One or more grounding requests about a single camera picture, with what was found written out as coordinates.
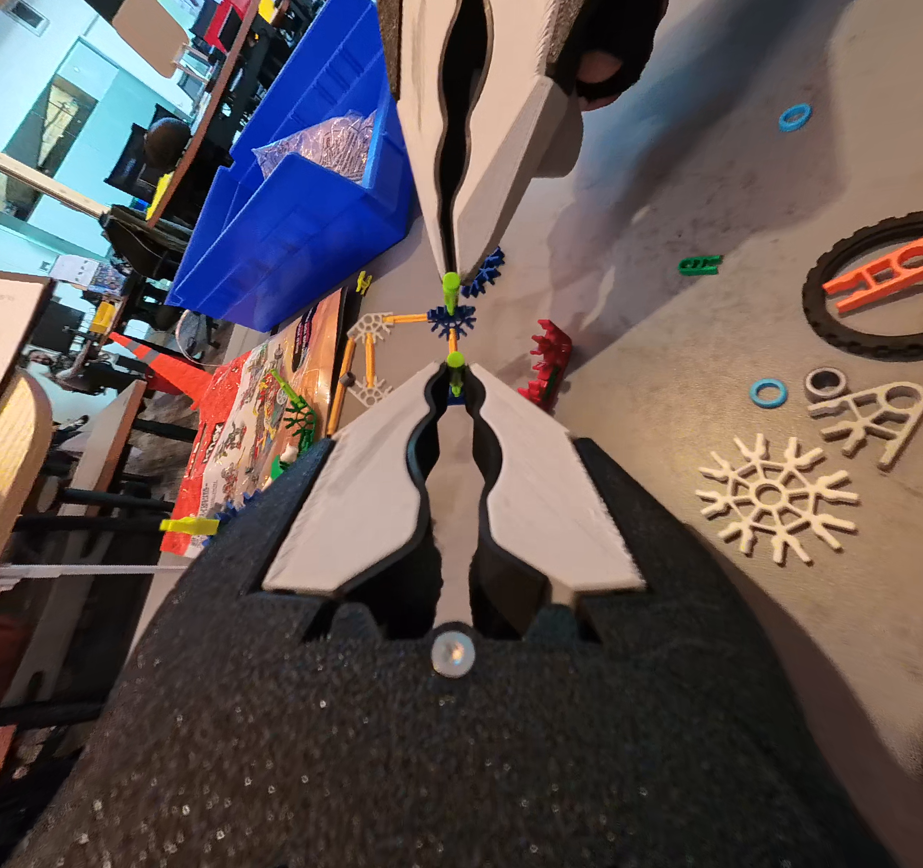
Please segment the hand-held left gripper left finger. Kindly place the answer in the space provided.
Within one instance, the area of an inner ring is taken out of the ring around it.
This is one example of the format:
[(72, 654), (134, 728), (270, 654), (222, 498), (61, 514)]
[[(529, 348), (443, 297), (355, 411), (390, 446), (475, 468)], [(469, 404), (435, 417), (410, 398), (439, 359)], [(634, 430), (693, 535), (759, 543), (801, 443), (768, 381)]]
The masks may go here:
[(343, 597), (417, 548), (443, 413), (444, 364), (431, 362), (334, 435), (262, 587)]

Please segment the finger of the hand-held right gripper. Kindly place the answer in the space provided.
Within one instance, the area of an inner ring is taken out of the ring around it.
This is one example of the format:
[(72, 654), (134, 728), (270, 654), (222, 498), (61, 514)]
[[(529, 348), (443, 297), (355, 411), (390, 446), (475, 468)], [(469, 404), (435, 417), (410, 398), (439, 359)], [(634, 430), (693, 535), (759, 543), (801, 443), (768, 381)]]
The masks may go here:
[(462, 277), (501, 241), (571, 101), (548, 74), (563, 0), (481, 0), (486, 60), (466, 119), (467, 162), (453, 199)]
[(448, 131), (442, 66), (460, 6), (461, 0), (400, 0), (399, 121), (439, 277), (454, 269), (440, 221), (439, 170)]

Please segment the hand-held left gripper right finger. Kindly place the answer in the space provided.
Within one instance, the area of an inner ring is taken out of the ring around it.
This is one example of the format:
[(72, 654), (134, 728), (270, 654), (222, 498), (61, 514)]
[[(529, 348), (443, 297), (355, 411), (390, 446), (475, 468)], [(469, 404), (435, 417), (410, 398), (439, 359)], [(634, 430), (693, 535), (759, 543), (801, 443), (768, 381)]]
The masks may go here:
[(494, 602), (576, 605), (645, 580), (567, 429), (479, 364), (466, 379)]

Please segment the blue snowflake connector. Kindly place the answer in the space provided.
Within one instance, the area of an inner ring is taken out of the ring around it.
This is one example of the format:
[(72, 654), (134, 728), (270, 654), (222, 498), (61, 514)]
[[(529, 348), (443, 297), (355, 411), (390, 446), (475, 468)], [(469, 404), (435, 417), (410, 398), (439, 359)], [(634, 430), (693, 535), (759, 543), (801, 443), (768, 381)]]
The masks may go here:
[(438, 337), (449, 340), (452, 332), (464, 337), (467, 331), (474, 329), (476, 308), (471, 305), (456, 304), (453, 312), (445, 306), (439, 306), (426, 312), (426, 320), (432, 332)]
[(501, 268), (505, 263), (505, 256), (502, 249), (497, 246), (495, 250), (486, 257), (480, 268), (477, 270), (474, 278), (467, 284), (462, 284), (460, 294), (464, 298), (477, 298), (486, 293), (489, 286), (496, 283), (500, 277)]

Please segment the person's right hand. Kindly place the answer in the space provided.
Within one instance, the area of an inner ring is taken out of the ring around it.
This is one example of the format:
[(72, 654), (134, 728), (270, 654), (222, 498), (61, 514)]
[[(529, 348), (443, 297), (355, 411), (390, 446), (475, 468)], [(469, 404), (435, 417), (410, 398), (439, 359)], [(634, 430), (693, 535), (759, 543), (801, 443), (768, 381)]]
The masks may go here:
[(640, 79), (670, 0), (546, 0), (541, 71), (570, 106), (612, 104)]

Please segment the blue plastic bin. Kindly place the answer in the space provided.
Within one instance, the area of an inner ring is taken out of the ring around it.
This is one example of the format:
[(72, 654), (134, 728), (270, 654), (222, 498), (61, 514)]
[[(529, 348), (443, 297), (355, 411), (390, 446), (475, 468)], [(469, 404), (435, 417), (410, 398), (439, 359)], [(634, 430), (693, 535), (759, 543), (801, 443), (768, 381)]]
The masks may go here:
[(410, 168), (370, 0), (326, 1), (232, 147), (230, 178), (256, 192), (264, 179), (256, 148), (348, 112), (375, 112), (368, 190), (382, 195), (390, 180), (405, 187)]
[(268, 332), (407, 232), (412, 174), (385, 141), (356, 183), (299, 156), (250, 191), (220, 168), (167, 304)]

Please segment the green snowflake connector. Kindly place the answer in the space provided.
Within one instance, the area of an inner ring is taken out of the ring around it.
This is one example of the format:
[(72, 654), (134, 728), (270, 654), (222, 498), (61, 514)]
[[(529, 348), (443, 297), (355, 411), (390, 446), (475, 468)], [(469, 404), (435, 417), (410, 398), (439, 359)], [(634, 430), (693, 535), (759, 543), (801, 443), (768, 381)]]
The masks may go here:
[(317, 413), (304, 400), (292, 401), (284, 412), (285, 428), (292, 432), (297, 453), (304, 454), (314, 444)]

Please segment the long yellow rod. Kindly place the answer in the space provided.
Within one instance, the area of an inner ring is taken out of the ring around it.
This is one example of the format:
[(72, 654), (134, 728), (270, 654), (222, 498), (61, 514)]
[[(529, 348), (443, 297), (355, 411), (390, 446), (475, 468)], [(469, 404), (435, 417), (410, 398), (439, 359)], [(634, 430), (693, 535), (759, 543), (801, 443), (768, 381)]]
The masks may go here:
[(335, 392), (332, 397), (332, 402), (329, 408), (328, 421), (326, 426), (326, 436), (332, 437), (338, 431), (340, 425), (340, 416), (345, 400), (345, 394), (347, 390), (347, 385), (342, 380), (343, 377), (349, 375), (352, 371), (352, 362), (354, 351), (356, 348), (355, 339), (352, 337), (347, 337), (345, 343), (345, 348), (342, 354), (342, 359), (340, 362), (340, 373), (338, 376), (338, 381), (336, 385)]

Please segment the clear bag of parts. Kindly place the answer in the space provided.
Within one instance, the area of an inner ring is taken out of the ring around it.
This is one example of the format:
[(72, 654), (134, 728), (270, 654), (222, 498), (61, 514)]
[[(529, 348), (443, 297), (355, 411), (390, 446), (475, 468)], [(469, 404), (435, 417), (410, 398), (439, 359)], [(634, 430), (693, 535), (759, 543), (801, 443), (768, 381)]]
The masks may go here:
[(283, 159), (295, 155), (352, 182), (360, 183), (363, 181), (371, 147), (375, 118), (375, 111), (367, 116), (350, 111), (273, 141), (264, 147), (254, 148), (252, 153), (265, 178), (271, 175)]

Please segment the red storage box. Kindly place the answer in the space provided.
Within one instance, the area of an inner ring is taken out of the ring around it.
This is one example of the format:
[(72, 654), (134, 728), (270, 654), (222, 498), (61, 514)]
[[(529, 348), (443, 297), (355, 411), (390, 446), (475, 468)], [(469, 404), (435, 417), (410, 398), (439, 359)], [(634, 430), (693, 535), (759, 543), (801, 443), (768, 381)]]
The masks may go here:
[(216, 50), (229, 52), (241, 30), (250, 2), (251, 0), (221, 0), (205, 29), (204, 41)]

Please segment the red printed toy box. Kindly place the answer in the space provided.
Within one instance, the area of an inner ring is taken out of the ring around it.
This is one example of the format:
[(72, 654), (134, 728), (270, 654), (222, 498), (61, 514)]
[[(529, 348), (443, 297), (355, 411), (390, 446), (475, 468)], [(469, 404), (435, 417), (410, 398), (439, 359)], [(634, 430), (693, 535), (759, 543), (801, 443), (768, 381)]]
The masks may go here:
[(289, 426), (291, 402), (283, 380), (317, 418), (324, 435), (339, 340), (341, 292), (337, 290), (283, 330), (215, 372), (200, 401), (200, 429), (175, 499), (175, 518), (212, 516), (226, 503), (270, 481), (272, 465), (298, 442)]

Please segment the wooden-edged table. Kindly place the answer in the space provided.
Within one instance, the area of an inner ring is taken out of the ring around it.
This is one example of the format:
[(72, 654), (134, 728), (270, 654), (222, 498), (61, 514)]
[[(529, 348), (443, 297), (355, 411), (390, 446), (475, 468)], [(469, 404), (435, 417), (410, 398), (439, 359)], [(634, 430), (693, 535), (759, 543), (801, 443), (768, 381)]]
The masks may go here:
[(206, 83), (204, 106), (187, 147), (147, 217), (149, 229), (173, 220), (184, 226), (195, 222), (201, 202), (194, 196), (207, 191), (215, 171), (229, 160), (229, 150), (255, 93), (260, 64), (271, 46), (275, 28), (260, 14), (263, 0), (251, 0), (237, 39)]

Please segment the orange-red cone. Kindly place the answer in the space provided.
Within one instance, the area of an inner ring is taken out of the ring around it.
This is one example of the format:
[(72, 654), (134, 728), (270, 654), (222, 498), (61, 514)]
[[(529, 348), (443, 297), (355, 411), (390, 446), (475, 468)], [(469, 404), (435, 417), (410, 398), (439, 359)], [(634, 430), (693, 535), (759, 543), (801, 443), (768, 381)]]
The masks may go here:
[(154, 344), (136, 340), (119, 332), (111, 332), (110, 340), (133, 353), (145, 367), (148, 386), (160, 393), (183, 395), (198, 409), (202, 398), (211, 388), (213, 375), (178, 353)]

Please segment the grey fan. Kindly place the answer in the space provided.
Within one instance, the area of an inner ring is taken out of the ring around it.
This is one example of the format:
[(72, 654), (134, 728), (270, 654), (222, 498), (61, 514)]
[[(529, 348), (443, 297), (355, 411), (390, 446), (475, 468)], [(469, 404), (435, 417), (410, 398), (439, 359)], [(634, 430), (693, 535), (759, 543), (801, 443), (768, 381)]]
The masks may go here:
[(209, 363), (219, 348), (215, 333), (220, 328), (215, 319), (192, 310), (183, 310), (175, 325), (175, 342), (179, 354), (199, 365)]

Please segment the large white snowflake connector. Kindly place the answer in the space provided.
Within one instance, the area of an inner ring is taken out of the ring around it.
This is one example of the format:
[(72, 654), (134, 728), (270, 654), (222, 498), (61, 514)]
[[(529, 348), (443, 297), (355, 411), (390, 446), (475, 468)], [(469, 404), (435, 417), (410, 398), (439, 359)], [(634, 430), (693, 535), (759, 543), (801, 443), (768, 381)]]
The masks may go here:
[(785, 567), (796, 559), (815, 565), (809, 541), (835, 554), (844, 551), (843, 536), (858, 534), (858, 524), (843, 515), (861, 504), (846, 470), (823, 471), (822, 447), (804, 449), (790, 437), (780, 451), (764, 434), (733, 439), (735, 455), (710, 452), (698, 468), (707, 487), (695, 496), (699, 513), (718, 524), (717, 537), (747, 557), (764, 546), (773, 563)]

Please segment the black office chair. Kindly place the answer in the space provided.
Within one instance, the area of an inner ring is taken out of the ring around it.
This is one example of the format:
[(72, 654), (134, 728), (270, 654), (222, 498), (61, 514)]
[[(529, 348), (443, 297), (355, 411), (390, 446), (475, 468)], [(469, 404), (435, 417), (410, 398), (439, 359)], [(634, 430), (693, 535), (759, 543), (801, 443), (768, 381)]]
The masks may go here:
[(104, 183), (151, 203), (161, 178), (174, 172), (190, 138), (189, 125), (174, 117), (160, 118), (147, 129), (133, 124), (131, 136)]

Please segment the grey fan-shaped connector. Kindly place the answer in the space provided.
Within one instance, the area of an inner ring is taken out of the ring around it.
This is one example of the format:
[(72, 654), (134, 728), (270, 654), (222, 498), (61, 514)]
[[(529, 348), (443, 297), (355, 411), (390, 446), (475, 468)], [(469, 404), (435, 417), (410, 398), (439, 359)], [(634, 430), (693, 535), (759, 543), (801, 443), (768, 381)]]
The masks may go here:
[(881, 384), (819, 402), (809, 407), (809, 416), (831, 421), (821, 436), (837, 443), (845, 458), (854, 458), (873, 439), (882, 442), (875, 464), (890, 472), (921, 426), (922, 387), (901, 381)]

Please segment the black rubber tyre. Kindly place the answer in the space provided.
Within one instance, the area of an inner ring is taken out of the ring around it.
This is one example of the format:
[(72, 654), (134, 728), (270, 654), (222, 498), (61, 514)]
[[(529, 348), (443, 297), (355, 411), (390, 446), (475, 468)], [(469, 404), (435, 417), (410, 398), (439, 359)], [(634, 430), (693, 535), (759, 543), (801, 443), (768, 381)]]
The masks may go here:
[(840, 239), (811, 268), (802, 286), (801, 300), (805, 318), (814, 333), (826, 344), (862, 358), (886, 362), (910, 362), (922, 359), (921, 332), (905, 335), (881, 335), (860, 332), (845, 326), (830, 311), (828, 293), (823, 285), (845, 274), (848, 264), (899, 240), (920, 241), (922, 213), (889, 217), (874, 225), (860, 228), (848, 238)]

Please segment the round wooden stool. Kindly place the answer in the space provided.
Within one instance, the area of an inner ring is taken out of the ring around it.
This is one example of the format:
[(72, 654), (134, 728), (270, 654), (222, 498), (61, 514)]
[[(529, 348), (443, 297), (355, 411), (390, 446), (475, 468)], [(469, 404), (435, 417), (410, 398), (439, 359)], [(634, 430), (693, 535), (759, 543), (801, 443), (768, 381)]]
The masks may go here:
[(16, 369), (1, 409), (1, 549), (13, 532), (52, 439), (52, 405), (35, 377)]

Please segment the printed poster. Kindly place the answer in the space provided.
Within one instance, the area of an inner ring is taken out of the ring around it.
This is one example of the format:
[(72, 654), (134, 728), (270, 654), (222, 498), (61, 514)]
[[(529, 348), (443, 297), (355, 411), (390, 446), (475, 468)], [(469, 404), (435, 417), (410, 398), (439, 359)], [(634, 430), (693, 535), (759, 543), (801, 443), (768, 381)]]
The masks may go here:
[(126, 282), (126, 276), (110, 262), (75, 254), (59, 255), (50, 276), (58, 282), (115, 296), (123, 293)]

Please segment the orange connector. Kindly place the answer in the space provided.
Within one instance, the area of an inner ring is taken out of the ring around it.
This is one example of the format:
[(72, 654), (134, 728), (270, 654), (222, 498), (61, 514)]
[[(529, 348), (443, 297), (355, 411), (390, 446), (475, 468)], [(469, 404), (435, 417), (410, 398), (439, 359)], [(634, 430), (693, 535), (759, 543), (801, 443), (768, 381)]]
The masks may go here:
[(823, 292), (834, 298), (842, 316), (899, 295), (921, 281), (922, 239), (914, 239), (838, 274), (824, 283)]

